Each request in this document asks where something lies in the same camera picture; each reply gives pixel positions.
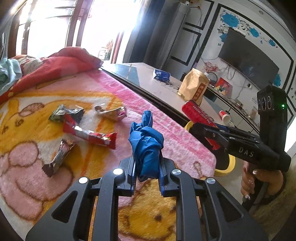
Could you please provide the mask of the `right hand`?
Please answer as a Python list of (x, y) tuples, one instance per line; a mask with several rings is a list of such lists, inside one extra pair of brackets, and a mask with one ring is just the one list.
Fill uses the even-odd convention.
[(265, 198), (276, 195), (283, 186), (283, 173), (281, 171), (268, 171), (264, 169), (254, 169), (251, 171), (250, 164), (243, 161), (243, 173), (241, 180), (241, 194), (250, 199), (250, 194), (255, 193), (255, 180), (268, 183)]

